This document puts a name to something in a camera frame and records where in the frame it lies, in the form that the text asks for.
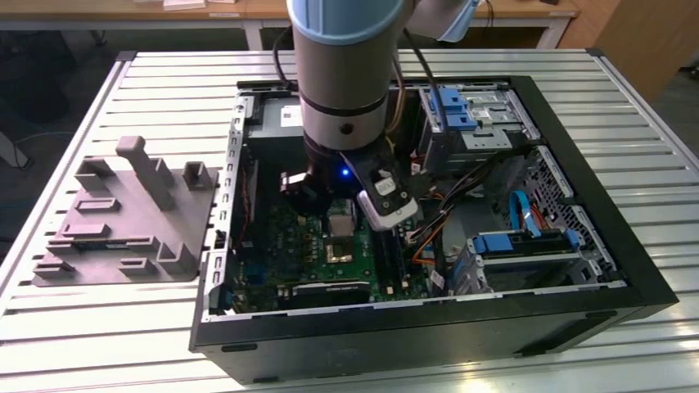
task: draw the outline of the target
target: table leg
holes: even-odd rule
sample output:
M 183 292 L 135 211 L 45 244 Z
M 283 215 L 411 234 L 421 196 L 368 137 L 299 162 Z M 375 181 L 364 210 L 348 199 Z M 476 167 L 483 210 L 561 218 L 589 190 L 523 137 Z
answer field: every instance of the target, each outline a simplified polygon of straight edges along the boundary
M 8 161 L 13 168 L 24 168 L 29 159 L 21 152 L 20 148 L 14 146 L 4 133 L 0 132 L 0 158 Z
M 263 22 L 260 20 L 243 21 L 244 37 L 248 41 L 248 51 L 263 50 Z
M 557 47 L 557 42 L 563 37 L 563 33 L 565 33 L 565 29 L 568 28 L 568 22 L 569 19 L 567 18 L 551 19 L 551 23 L 541 34 L 536 49 L 555 49 Z

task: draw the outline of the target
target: motherboard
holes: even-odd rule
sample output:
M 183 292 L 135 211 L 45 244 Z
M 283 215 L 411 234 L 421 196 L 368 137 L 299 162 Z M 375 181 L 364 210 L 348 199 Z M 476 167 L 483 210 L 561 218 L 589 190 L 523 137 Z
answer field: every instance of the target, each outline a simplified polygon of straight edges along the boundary
M 411 219 L 375 233 L 353 202 L 340 199 L 324 216 L 304 217 L 280 203 L 260 221 L 236 272 L 241 311 L 427 297 L 423 267 L 409 266 L 401 240 L 413 230 Z

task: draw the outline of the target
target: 3d-printed holder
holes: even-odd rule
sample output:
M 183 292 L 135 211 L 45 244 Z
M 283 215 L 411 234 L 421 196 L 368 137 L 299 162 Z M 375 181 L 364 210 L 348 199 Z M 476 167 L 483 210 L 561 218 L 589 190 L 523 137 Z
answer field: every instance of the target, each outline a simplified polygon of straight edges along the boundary
M 201 162 L 169 170 L 151 159 L 141 137 L 121 137 L 116 152 L 133 170 L 85 159 L 61 229 L 33 270 L 40 287 L 189 281 L 213 200 L 217 171 Z

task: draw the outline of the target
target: wooden table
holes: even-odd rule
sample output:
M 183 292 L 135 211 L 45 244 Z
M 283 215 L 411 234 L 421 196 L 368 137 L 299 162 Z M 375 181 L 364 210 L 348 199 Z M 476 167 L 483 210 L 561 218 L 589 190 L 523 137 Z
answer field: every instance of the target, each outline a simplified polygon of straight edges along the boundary
M 537 48 L 555 48 L 568 22 L 577 16 L 571 0 L 557 6 L 539 0 L 491 0 L 495 27 L 544 27 Z M 485 26 L 481 4 L 473 27 Z M 0 0 L 0 30 L 98 29 L 244 29 L 249 50 L 263 49 L 260 30 L 288 26 L 285 0 L 240 0 L 209 3 L 205 8 L 163 11 L 159 2 L 132 0 Z
M 260 29 L 288 26 L 287 0 L 247 0 L 245 26 L 248 45 L 263 48 Z M 568 22 L 577 16 L 579 9 L 571 0 L 560 0 L 556 6 L 539 0 L 491 0 L 493 27 L 544 27 L 537 49 L 552 49 L 557 45 Z M 488 7 L 480 4 L 472 27 L 488 23 Z

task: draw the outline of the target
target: slotted metal table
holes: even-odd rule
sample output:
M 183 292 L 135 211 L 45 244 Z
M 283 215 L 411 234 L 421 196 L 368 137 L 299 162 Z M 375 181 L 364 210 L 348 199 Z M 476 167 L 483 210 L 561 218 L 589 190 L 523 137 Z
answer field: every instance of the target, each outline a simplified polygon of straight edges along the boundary
M 680 303 L 557 355 L 293 382 L 285 390 L 699 386 L 699 161 L 604 57 L 576 50 L 425 55 L 436 76 L 532 76 Z M 292 53 L 283 52 L 280 61 L 293 76 Z M 411 52 L 400 53 L 400 61 L 407 77 L 423 75 Z M 72 175 L 81 158 L 107 156 L 113 169 L 125 167 L 116 141 L 139 134 L 148 154 L 169 168 L 188 160 L 220 168 L 236 82 L 244 79 L 275 79 L 268 52 L 137 53 L 116 62 L 0 268 L 0 391 L 243 388 L 187 349 L 196 281 L 38 288 L 30 279 L 78 189 Z

